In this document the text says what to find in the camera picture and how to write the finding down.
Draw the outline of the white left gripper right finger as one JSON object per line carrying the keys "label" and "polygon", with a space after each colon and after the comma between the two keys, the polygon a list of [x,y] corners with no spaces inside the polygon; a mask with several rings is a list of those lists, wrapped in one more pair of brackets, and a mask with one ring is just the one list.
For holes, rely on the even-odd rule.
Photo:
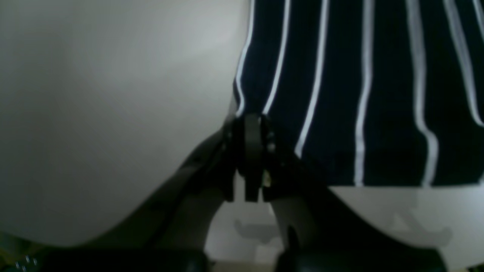
{"label": "white left gripper right finger", "polygon": [[446,272],[435,248],[410,246],[377,230],[306,170],[261,117],[265,165],[285,251],[277,272]]}

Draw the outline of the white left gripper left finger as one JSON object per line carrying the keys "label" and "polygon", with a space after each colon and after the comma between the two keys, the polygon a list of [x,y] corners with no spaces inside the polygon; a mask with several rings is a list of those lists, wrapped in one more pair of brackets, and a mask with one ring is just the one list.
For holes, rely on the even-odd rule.
{"label": "white left gripper left finger", "polygon": [[203,249],[221,205],[234,200],[240,120],[228,119],[121,224],[87,247],[88,272],[208,272]]}

